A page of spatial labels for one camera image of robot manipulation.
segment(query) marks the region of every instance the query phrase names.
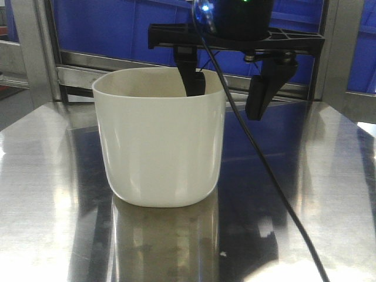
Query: metal post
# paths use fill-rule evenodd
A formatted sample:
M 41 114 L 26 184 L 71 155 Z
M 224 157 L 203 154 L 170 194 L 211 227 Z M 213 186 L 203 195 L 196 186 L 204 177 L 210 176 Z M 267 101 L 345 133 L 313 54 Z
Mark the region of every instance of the metal post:
M 364 0 L 325 0 L 320 31 L 325 45 L 320 58 L 315 85 L 316 99 L 322 99 L 344 113 L 344 99 Z
M 60 100 L 45 0 L 11 0 L 11 3 L 34 108 Z

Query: blue bin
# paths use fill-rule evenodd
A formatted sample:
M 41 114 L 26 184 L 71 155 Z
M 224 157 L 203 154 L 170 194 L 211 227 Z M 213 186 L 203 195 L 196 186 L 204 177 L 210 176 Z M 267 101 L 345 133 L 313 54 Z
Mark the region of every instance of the blue bin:
M 189 8 L 182 0 L 54 0 L 61 48 L 167 65 L 171 50 L 148 50 L 147 29 L 186 22 Z
M 9 41 L 18 42 L 16 24 L 14 22 L 11 0 L 5 0 L 6 25 L 8 26 Z
M 366 0 L 348 90 L 376 93 L 376 0 Z
M 276 0 L 271 26 L 317 32 L 323 0 Z M 97 53 L 114 58 L 174 65 L 170 48 L 147 48 L 147 29 L 153 23 L 190 21 L 190 4 L 184 0 L 52 0 L 59 44 L 62 49 Z M 10 5 L 9 37 L 18 41 Z M 241 76 L 259 74 L 240 52 L 221 52 L 218 60 L 224 73 Z M 209 59 L 199 51 L 199 66 Z M 308 84 L 313 58 L 298 56 L 299 69 L 292 82 Z

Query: black mounting plate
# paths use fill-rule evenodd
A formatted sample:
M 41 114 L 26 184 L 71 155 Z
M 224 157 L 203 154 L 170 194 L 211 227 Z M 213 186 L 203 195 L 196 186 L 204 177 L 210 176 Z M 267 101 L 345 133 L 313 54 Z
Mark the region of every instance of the black mounting plate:
M 269 28 L 269 37 L 259 41 L 234 41 L 204 34 L 209 47 L 217 50 L 241 52 L 286 52 L 318 56 L 324 37 L 318 33 Z M 151 24 L 149 26 L 149 49 L 154 47 L 196 46 L 203 49 L 201 40 L 191 23 Z

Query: white ceramic pot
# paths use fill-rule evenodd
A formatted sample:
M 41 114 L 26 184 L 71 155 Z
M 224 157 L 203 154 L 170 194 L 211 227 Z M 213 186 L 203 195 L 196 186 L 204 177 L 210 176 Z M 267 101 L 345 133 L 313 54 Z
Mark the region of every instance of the white ceramic pot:
M 121 199 L 187 206 L 215 187 L 226 100 L 217 74 L 204 74 L 205 95 L 192 97 L 177 68 L 119 70 L 94 82 L 106 174 Z

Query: stainless steel table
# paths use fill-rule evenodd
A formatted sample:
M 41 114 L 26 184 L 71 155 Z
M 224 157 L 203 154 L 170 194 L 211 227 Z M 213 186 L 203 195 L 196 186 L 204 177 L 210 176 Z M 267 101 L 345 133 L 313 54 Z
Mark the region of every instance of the stainless steel table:
M 249 126 L 331 281 L 376 281 L 375 140 L 324 103 Z M 107 183 L 92 104 L 50 103 L 0 133 L 0 281 L 320 281 L 233 114 L 220 180 L 178 209 Z

